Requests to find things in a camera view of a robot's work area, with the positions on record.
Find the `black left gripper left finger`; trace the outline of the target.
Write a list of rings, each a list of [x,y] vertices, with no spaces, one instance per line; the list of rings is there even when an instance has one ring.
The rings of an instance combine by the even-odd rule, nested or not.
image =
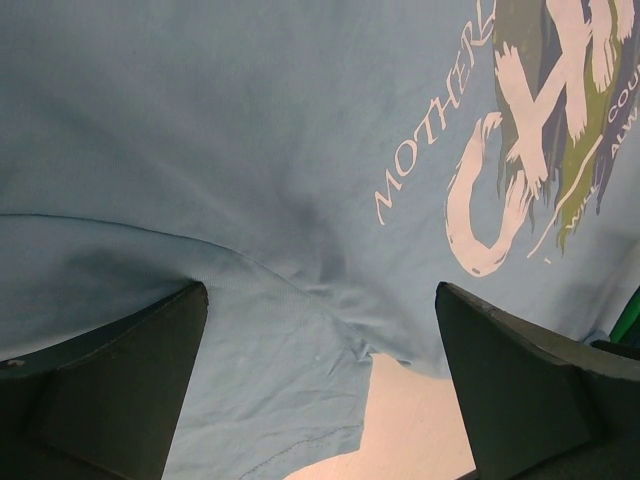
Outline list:
[[[193,283],[1,363],[4,479],[159,479],[207,320]]]

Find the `light blue printed t-shirt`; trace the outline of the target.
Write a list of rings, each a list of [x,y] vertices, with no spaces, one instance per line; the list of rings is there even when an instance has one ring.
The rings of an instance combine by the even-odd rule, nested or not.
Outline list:
[[[167,479],[359,448],[439,283],[576,340],[639,279],[635,1],[5,1],[1,351],[193,281]]]

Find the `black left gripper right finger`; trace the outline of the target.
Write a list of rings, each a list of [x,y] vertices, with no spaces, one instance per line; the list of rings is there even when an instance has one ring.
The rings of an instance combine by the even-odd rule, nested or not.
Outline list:
[[[636,479],[639,346],[582,344],[451,283],[435,310],[470,479]]]

